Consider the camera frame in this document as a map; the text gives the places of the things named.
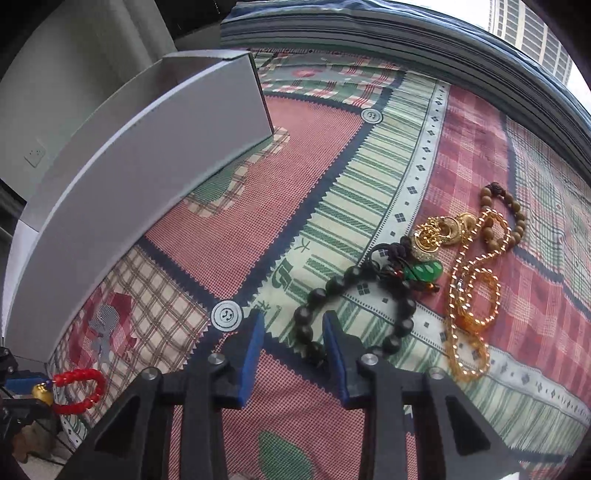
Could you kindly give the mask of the white cardboard box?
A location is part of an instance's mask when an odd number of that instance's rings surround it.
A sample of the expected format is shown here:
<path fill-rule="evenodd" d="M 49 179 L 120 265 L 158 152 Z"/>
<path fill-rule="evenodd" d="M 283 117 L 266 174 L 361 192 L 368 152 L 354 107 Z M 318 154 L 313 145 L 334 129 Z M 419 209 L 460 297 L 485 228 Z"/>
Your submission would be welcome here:
<path fill-rule="evenodd" d="M 124 84 L 62 148 L 17 222 L 2 297 L 5 346 L 46 363 L 134 243 L 271 133 L 249 52 L 175 52 Z"/>

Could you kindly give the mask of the gold floral brooch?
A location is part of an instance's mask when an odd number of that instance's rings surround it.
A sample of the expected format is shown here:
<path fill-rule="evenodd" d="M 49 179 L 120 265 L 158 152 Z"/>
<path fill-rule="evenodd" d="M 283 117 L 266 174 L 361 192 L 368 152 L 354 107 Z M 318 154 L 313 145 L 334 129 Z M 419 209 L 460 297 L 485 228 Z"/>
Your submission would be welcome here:
<path fill-rule="evenodd" d="M 416 256 L 429 256 L 441 247 L 465 243 L 475 226 L 476 217 L 470 213 L 429 217 L 411 235 L 413 251 Z"/>

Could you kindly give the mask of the patchwork plaid quilt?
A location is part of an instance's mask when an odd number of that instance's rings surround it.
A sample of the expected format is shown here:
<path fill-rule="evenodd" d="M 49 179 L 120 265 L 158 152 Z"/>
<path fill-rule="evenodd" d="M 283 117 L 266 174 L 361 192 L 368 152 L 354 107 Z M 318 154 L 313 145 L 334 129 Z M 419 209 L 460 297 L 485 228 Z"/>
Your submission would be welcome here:
<path fill-rule="evenodd" d="M 249 404 L 223 415 L 232 477 L 354 479 L 363 414 L 294 345 L 294 310 L 378 243 L 432 216 L 477 214 L 487 184 L 524 236 L 493 265 L 487 376 L 467 396 L 529 477 L 554 479 L 590 426 L 590 188 L 480 97 L 381 59 L 253 55 L 273 142 L 190 192 L 115 264 L 54 350 L 51 374 L 97 368 L 101 401 L 62 419 L 79 444 L 144 368 L 181 369 L 257 308 L 266 341 Z"/>

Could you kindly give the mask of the white wall socket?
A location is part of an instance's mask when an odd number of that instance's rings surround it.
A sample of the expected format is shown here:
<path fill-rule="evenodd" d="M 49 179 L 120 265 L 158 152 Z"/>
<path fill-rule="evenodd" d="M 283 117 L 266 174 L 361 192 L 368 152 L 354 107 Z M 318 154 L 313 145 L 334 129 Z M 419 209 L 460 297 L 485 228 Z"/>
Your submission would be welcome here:
<path fill-rule="evenodd" d="M 46 156 L 45 147 L 38 141 L 34 140 L 31 145 L 27 147 L 24 153 L 24 159 L 33 167 L 36 168 L 41 160 Z"/>

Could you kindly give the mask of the striped blue folded mattress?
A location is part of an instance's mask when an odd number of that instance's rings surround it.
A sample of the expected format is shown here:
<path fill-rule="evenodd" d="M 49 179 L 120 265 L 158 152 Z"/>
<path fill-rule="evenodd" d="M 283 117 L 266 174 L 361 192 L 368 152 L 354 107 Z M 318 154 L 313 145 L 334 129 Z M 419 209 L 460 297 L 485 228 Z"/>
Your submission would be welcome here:
<path fill-rule="evenodd" d="M 385 1 L 239 2 L 221 43 L 397 61 L 481 96 L 590 177 L 590 115 L 575 96 L 524 53 L 449 15 Z"/>

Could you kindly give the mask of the green jade pendant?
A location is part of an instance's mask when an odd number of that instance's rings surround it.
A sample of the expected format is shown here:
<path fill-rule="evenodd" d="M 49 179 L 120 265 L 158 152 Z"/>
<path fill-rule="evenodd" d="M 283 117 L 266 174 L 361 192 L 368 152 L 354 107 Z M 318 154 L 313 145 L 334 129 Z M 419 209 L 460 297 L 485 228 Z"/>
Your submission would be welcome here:
<path fill-rule="evenodd" d="M 443 274 L 443 264 L 439 260 L 418 262 L 404 267 L 407 280 L 435 283 Z"/>

